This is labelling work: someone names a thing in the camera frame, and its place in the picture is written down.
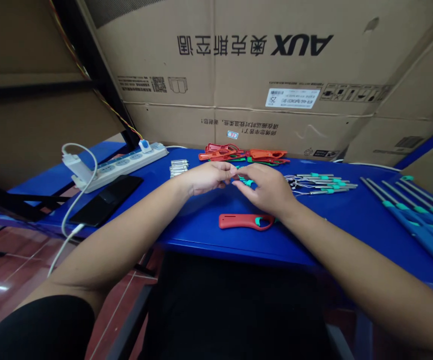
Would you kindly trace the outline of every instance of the white cable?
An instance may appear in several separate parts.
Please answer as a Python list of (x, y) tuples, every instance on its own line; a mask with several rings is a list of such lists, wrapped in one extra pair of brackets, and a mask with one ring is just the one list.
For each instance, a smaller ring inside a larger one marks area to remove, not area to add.
[(75, 204), (78, 202), (78, 200), (80, 200), (80, 198), (85, 193), (85, 191), (87, 191), (88, 187), (92, 183), (92, 181), (95, 178), (95, 176), (97, 175), (97, 171), (98, 171), (98, 161), (97, 161), (97, 158), (95, 157), (95, 155), (93, 154), (93, 152), (91, 152), (87, 147), (85, 147), (83, 145), (77, 144), (75, 142), (69, 142), (69, 143), (66, 143), (65, 145), (63, 145), (61, 147), (61, 152), (63, 154), (68, 154), (67, 151), (65, 150), (65, 148), (68, 147), (68, 146), (77, 146), (77, 147), (82, 148), (83, 150), (86, 150), (91, 155), (91, 157), (93, 158), (93, 161), (95, 163), (95, 168), (93, 170), (93, 174), (90, 177), (90, 180), (88, 181), (88, 183), (86, 184), (86, 186), (83, 188), (83, 190), (80, 192), (80, 194), (76, 197), (76, 199), (73, 202), (73, 204), (70, 205), (70, 207), (68, 208), (68, 211), (66, 212), (65, 216), (63, 217), (63, 221), (61, 222), (61, 233), (63, 235), (65, 235), (66, 237), (68, 235), (67, 235), (67, 231), (65, 230), (65, 225), (67, 224), (68, 216), (72, 212), (72, 210), (75, 207)]
[(68, 143), (66, 143), (65, 145), (63, 145), (61, 147), (61, 152), (64, 155), (68, 154), (67, 151), (65, 150), (65, 148), (68, 147), (68, 146), (76, 146), (76, 147), (82, 148), (83, 150), (86, 150), (91, 155), (91, 157), (93, 158), (93, 162), (94, 162), (95, 168), (93, 169), (93, 174), (91, 175), (90, 180), (88, 181), (88, 183), (86, 184), (86, 186), (83, 188), (83, 190), (80, 192), (80, 194), (76, 197), (75, 201), (70, 205), (70, 207), (66, 211), (65, 216), (63, 217), (63, 220), (61, 221), (61, 233), (64, 236), (66, 236), (66, 239), (63, 242), (63, 244), (61, 245), (60, 250), (56, 254), (55, 258), (53, 259), (53, 262), (51, 263), (50, 270), (48, 271), (48, 276), (47, 277), (49, 277), (52, 274), (53, 268), (55, 267), (55, 264), (57, 263), (58, 258), (62, 254), (64, 247), (68, 244), (68, 242), (70, 241), (70, 239), (73, 238), (76, 234), (78, 234), (80, 232), (81, 229), (83, 229), (85, 227), (84, 224), (78, 225), (70, 233), (70, 235), (67, 235), (67, 231), (65, 230), (65, 225), (67, 224), (68, 216), (72, 212), (72, 210), (75, 207), (75, 204), (78, 202), (78, 200), (80, 200), (80, 198), (85, 193), (85, 191), (87, 191), (87, 189), (90, 186), (90, 184), (92, 183), (93, 179), (95, 178), (95, 176), (97, 176), (97, 171), (98, 171), (98, 161), (97, 161), (97, 158), (95, 157), (95, 155), (93, 154), (93, 152), (90, 151), (90, 149), (88, 149), (87, 147), (85, 147), (83, 145), (77, 144), (76, 142), (68, 142)]
[(57, 260), (60, 257), (60, 255), (63, 252), (63, 248), (65, 247), (66, 244), (68, 244), (68, 242), (70, 241), (71, 238), (73, 238), (76, 234), (78, 234), (80, 232), (81, 229), (83, 229), (85, 227), (84, 224), (80, 224), (77, 227), (75, 227), (75, 229), (70, 233), (70, 235), (68, 235), (68, 237), (65, 239), (65, 241), (63, 242), (63, 245), (60, 247), (60, 250), (58, 251), (58, 253), (56, 254), (55, 258), (53, 259), (53, 262), (51, 263), (50, 266), (50, 270), (48, 270), (48, 275), (46, 276), (47, 278), (50, 277), (50, 275), (52, 274), (53, 269), (55, 268), (55, 265), (57, 264)]
[(350, 162), (350, 164), (352, 164), (352, 165), (367, 165), (367, 166), (373, 166), (373, 167), (376, 167), (376, 168), (382, 168), (382, 169), (387, 169), (387, 170), (393, 170), (393, 171), (396, 171), (396, 172), (400, 172), (400, 171), (401, 171), (400, 169), (397, 169), (397, 168), (394, 168), (394, 167), (385, 166), (385, 165), (377, 165), (377, 164), (369, 164), (369, 163), (366, 163), (366, 162)]

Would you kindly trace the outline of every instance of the right hand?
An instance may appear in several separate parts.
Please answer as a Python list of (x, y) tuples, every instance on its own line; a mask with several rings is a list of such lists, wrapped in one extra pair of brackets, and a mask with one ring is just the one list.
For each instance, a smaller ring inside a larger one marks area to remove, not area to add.
[(253, 205), (280, 220), (285, 216), (291, 216), (295, 206), (300, 204), (293, 195), (292, 189), (282, 173), (272, 169), (270, 166), (254, 163), (239, 168), (237, 175), (253, 180), (258, 187), (253, 190), (239, 180), (235, 180), (233, 185)]

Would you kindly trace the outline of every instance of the phone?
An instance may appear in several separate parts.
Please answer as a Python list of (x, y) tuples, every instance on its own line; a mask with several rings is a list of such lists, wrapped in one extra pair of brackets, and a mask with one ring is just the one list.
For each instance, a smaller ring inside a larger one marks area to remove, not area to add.
[(95, 228), (102, 226), (142, 182), (141, 177), (120, 175), (73, 215), (68, 222)]

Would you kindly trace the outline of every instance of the power strip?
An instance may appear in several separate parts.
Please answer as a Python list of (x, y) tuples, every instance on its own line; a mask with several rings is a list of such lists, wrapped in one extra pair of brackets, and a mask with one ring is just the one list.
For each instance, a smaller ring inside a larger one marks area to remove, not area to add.
[[(91, 182), (88, 189), (86, 189), (85, 194), (91, 193), (111, 183), (120, 175), (128, 175), (168, 154), (167, 148), (159, 142), (154, 142), (150, 147), (151, 151), (149, 152), (132, 151), (125, 156), (98, 165), (96, 177)], [(87, 182), (81, 180), (76, 175), (72, 175), (71, 179), (75, 182), (76, 187), (82, 191), (85, 186), (87, 186)]]

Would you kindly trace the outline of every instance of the red plastic handle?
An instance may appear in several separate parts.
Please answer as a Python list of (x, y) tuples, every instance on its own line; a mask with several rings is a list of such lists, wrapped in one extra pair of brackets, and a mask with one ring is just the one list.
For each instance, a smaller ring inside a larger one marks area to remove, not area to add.
[(209, 143), (205, 147), (205, 153), (214, 153), (215, 151), (218, 151), (218, 150), (221, 150), (221, 149), (236, 150), (236, 152), (240, 151), (240, 148), (238, 146), (236, 146), (235, 144), (232, 144), (232, 143), (229, 143), (229, 144), (226, 144), (226, 145), (218, 145), (218, 144)]
[[(267, 226), (260, 227), (257, 225), (257, 218), (268, 221)], [(229, 228), (252, 228), (258, 231), (269, 229), (275, 223), (275, 217), (268, 214), (221, 214), (218, 217), (218, 226), (220, 229)]]
[(231, 154), (235, 154), (236, 150), (228, 150), (228, 149), (220, 149), (210, 153), (198, 154), (198, 158), (203, 161), (212, 158), (220, 158), (222, 156), (230, 156)]
[(273, 158), (278, 159), (282, 158), (284, 155), (286, 155), (286, 151), (273, 151), (273, 150), (260, 150), (260, 149), (251, 149), (250, 150), (250, 156), (253, 159), (258, 158)]

